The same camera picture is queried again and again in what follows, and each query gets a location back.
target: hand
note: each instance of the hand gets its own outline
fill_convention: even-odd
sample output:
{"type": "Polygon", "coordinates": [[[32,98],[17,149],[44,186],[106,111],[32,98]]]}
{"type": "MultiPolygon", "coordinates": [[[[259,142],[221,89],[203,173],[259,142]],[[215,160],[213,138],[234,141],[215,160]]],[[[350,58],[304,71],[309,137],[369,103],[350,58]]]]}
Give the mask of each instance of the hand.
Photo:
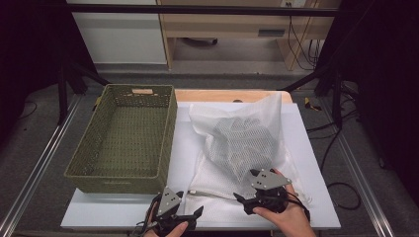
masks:
{"type": "MultiPolygon", "coordinates": [[[[188,221],[180,223],[178,226],[176,226],[172,232],[170,232],[167,237],[180,237],[185,232],[186,228],[188,227],[188,221]]],[[[154,232],[153,229],[148,230],[145,232],[144,237],[158,237],[156,232],[154,232]]]]}
{"type": "MultiPolygon", "coordinates": [[[[286,185],[286,190],[295,195],[293,185],[286,185]]],[[[289,195],[289,199],[295,199],[295,197],[289,195]]],[[[289,202],[287,209],[281,213],[275,213],[264,207],[255,207],[253,212],[274,223],[288,237],[315,236],[304,211],[294,203],[289,202]]]]}

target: basket handle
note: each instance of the basket handle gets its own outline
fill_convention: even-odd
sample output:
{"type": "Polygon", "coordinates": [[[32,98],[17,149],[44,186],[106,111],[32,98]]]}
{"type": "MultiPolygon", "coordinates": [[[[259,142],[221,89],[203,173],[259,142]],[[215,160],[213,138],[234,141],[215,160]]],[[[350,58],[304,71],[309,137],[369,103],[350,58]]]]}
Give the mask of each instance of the basket handle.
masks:
{"type": "Polygon", "coordinates": [[[134,94],[139,94],[139,95],[153,95],[153,89],[132,89],[132,92],[134,94]]]}

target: cable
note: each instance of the cable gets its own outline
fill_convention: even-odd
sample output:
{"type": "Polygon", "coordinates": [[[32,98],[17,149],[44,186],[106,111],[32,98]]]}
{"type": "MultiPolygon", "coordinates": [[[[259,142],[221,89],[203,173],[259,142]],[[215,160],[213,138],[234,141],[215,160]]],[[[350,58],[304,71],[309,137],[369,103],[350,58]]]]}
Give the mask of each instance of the cable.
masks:
{"type": "Polygon", "coordinates": [[[145,213],[145,218],[144,218],[144,220],[143,221],[141,221],[141,222],[138,222],[138,223],[136,223],[136,226],[135,226],[135,228],[134,228],[134,230],[132,231],[132,235],[133,236],[139,236],[139,237],[141,237],[141,236],[143,236],[148,230],[150,230],[150,229],[152,229],[152,227],[151,228],[147,228],[148,227],[148,221],[150,220],[150,216],[151,216],[151,212],[152,212],[152,210],[153,210],[153,207],[154,207],[154,205],[156,204],[156,203],[158,203],[159,201],[161,201],[161,198],[162,198],[162,194],[158,194],[156,197],[154,197],[154,199],[151,201],[151,205],[150,205],[150,207],[148,208],[148,210],[147,210],[147,212],[145,213]],[[137,231],[137,229],[138,229],[138,225],[139,224],[141,224],[142,223],[142,227],[141,227],[141,230],[139,231],[139,233],[138,233],[138,235],[135,235],[135,232],[137,231]]]}
{"type": "Polygon", "coordinates": [[[311,219],[311,217],[310,217],[310,211],[308,210],[308,208],[305,207],[305,205],[302,203],[302,201],[296,195],[294,195],[294,194],[292,194],[290,192],[287,192],[287,194],[293,196],[296,199],[296,200],[293,200],[293,199],[289,199],[288,198],[287,201],[288,202],[291,202],[291,203],[294,203],[294,204],[298,205],[299,207],[301,207],[303,209],[303,211],[304,211],[305,216],[308,219],[308,222],[309,222],[310,219],[311,219]]]}
{"type": "Polygon", "coordinates": [[[330,141],[329,145],[327,146],[327,149],[326,149],[326,151],[325,151],[325,153],[324,153],[324,155],[323,155],[323,159],[322,159],[321,164],[320,164],[320,173],[323,173],[323,168],[324,168],[324,164],[326,163],[327,154],[329,153],[330,148],[332,147],[332,145],[333,145],[333,143],[335,142],[336,138],[338,138],[339,133],[340,133],[341,131],[342,131],[342,128],[340,128],[340,129],[336,132],[335,136],[333,137],[333,139],[330,141]]]}
{"type": "Polygon", "coordinates": [[[305,55],[305,52],[304,52],[304,50],[303,50],[303,48],[302,48],[302,45],[301,45],[301,41],[299,41],[298,36],[296,35],[295,30],[293,29],[293,17],[292,17],[292,16],[290,16],[290,27],[291,27],[291,30],[293,31],[293,35],[295,36],[296,41],[298,42],[298,46],[299,46],[299,48],[301,48],[301,52],[302,52],[302,55],[304,56],[305,60],[308,62],[308,64],[310,64],[310,66],[314,66],[314,65],[312,65],[312,64],[310,63],[310,60],[309,60],[309,59],[307,58],[307,56],[305,55]]]}
{"type": "Polygon", "coordinates": [[[348,185],[346,183],[335,182],[335,183],[332,183],[330,185],[327,185],[327,189],[329,189],[331,187],[334,187],[334,186],[345,186],[345,187],[351,189],[355,193],[355,195],[357,196],[357,203],[354,206],[341,205],[341,204],[339,204],[339,203],[337,203],[335,201],[334,203],[335,203],[335,205],[337,207],[340,207],[340,208],[346,209],[346,210],[356,210],[356,209],[358,209],[361,206],[361,196],[360,196],[360,194],[358,193],[358,191],[354,187],[352,187],[352,186],[350,186],[350,185],[348,185]]]}
{"type": "Polygon", "coordinates": [[[336,133],[330,134],[330,135],[325,135],[325,136],[317,136],[317,137],[308,137],[308,139],[310,140],[320,140],[320,139],[325,139],[325,138],[329,138],[334,136],[336,133]]]}
{"type": "MultiPolygon", "coordinates": [[[[305,33],[306,33],[306,31],[307,31],[307,28],[308,28],[308,25],[309,25],[310,20],[311,20],[311,17],[308,17],[307,23],[305,24],[305,28],[304,28],[304,31],[303,31],[303,33],[304,33],[304,34],[305,34],[305,33]]],[[[293,56],[294,56],[294,58],[295,58],[295,60],[296,60],[296,63],[298,64],[298,66],[299,66],[301,69],[303,69],[303,70],[314,70],[314,69],[315,69],[315,64],[314,64],[314,63],[312,63],[312,61],[311,61],[309,58],[307,58],[307,56],[305,55],[304,49],[303,49],[303,47],[302,47],[302,43],[301,43],[301,41],[298,39],[298,36],[296,35],[296,32],[295,32],[295,30],[294,30],[294,28],[293,28],[293,17],[292,17],[292,16],[290,16],[290,25],[289,25],[289,30],[288,30],[288,44],[289,44],[289,47],[290,47],[290,51],[293,53],[293,56]],[[302,52],[302,54],[303,54],[303,56],[304,56],[305,60],[308,62],[308,64],[310,64],[310,66],[312,66],[312,67],[313,67],[312,69],[304,68],[304,67],[302,67],[302,66],[301,66],[301,64],[299,63],[299,60],[298,60],[298,58],[296,57],[295,52],[293,51],[293,47],[291,46],[291,42],[290,42],[290,31],[293,31],[293,35],[294,35],[294,37],[295,37],[296,41],[298,42],[298,46],[299,46],[299,48],[301,49],[301,52],[302,52]]],[[[318,53],[318,48],[319,48],[319,47],[320,47],[320,44],[319,44],[319,40],[318,40],[318,41],[317,41],[316,54],[318,53]]]]}
{"type": "Polygon", "coordinates": [[[342,95],[347,98],[348,100],[352,101],[355,106],[357,105],[358,94],[354,92],[350,92],[346,87],[341,89],[342,95]]]}
{"type": "MultiPolygon", "coordinates": [[[[357,112],[358,112],[358,110],[352,110],[349,113],[347,113],[346,115],[342,116],[342,119],[350,119],[351,116],[354,115],[357,112]]],[[[314,127],[314,128],[308,128],[306,131],[307,131],[307,133],[312,133],[312,132],[315,132],[315,131],[318,131],[318,130],[325,129],[325,128],[327,128],[327,127],[329,127],[329,126],[331,126],[335,123],[336,123],[335,121],[332,121],[332,122],[326,123],[325,125],[322,125],[322,126],[318,126],[318,127],[314,127]]]]}
{"type": "Polygon", "coordinates": [[[292,24],[293,24],[293,22],[292,22],[291,17],[290,17],[290,24],[289,24],[289,30],[288,30],[288,39],[287,39],[288,45],[290,47],[290,51],[293,53],[293,57],[295,58],[296,63],[298,64],[298,66],[301,69],[303,69],[303,70],[312,70],[312,69],[308,69],[308,68],[305,68],[305,67],[301,66],[301,64],[299,63],[298,57],[296,56],[295,52],[293,51],[293,47],[291,46],[291,41],[290,41],[290,36],[291,36],[290,31],[291,31],[292,24]]]}
{"type": "Polygon", "coordinates": [[[355,102],[355,100],[354,100],[354,99],[352,99],[352,98],[348,98],[348,97],[347,97],[347,99],[346,99],[345,101],[341,102],[341,107],[342,107],[345,103],[347,103],[347,102],[355,102]]]}
{"type": "Polygon", "coordinates": [[[315,66],[317,64],[317,60],[318,60],[318,50],[320,49],[320,40],[317,39],[316,40],[316,48],[314,51],[314,56],[311,56],[311,46],[313,44],[313,39],[310,40],[310,44],[308,45],[308,59],[310,60],[310,62],[315,66]]]}
{"type": "Polygon", "coordinates": [[[29,112],[27,115],[24,115],[24,116],[22,116],[22,117],[19,117],[18,119],[24,119],[24,118],[27,118],[27,117],[29,117],[31,114],[33,114],[36,110],[37,110],[37,108],[38,108],[38,105],[37,105],[37,103],[35,103],[35,102],[32,102],[32,101],[26,101],[25,102],[26,104],[34,104],[35,105],[35,107],[34,107],[34,109],[31,111],[31,112],[29,112]]]}

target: woven basket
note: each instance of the woven basket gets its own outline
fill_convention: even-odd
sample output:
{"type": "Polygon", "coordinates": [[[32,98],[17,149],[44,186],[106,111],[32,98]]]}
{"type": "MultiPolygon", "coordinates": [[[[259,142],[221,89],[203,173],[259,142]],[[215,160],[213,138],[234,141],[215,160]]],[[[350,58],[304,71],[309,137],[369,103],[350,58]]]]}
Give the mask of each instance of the woven basket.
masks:
{"type": "Polygon", "coordinates": [[[172,86],[106,86],[64,176],[84,193],[161,192],[176,113],[172,86]]]}

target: white table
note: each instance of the white table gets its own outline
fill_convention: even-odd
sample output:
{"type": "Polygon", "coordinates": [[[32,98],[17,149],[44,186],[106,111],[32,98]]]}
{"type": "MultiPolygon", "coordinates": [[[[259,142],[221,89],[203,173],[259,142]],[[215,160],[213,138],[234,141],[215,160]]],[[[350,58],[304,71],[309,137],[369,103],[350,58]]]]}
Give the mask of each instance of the white table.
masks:
{"type": "MultiPolygon", "coordinates": [[[[194,177],[195,161],[204,144],[204,138],[194,132],[190,123],[188,107],[191,103],[193,102],[178,102],[168,178],[168,186],[174,192],[187,192],[189,183],[194,177]]],[[[246,106],[246,103],[211,102],[206,105],[233,111],[246,106]]],[[[311,197],[308,207],[311,213],[311,226],[314,229],[340,228],[339,219],[318,169],[296,104],[282,105],[282,123],[286,145],[299,174],[298,181],[302,184],[304,193],[311,197]]],[[[61,227],[75,230],[131,230],[137,222],[144,220],[145,212],[154,197],[154,195],[84,194],[76,190],[61,227]]],[[[178,214],[191,214],[183,213],[183,204],[182,202],[178,214]]],[[[197,224],[197,230],[272,229],[276,227],[262,218],[251,222],[225,220],[201,222],[198,219],[197,224]]]]}

